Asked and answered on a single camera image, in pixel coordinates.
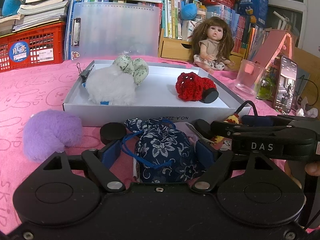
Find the person's right hand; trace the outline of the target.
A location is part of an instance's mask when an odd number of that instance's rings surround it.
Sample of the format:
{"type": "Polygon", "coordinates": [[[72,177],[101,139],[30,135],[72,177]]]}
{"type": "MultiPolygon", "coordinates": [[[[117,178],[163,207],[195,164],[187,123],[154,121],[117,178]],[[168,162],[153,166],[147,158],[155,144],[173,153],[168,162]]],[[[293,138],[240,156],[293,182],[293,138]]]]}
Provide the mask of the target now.
{"type": "Polygon", "coordinates": [[[319,161],[305,163],[285,161],[285,173],[301,188],[316,189],[319,185],[319,161]]]}

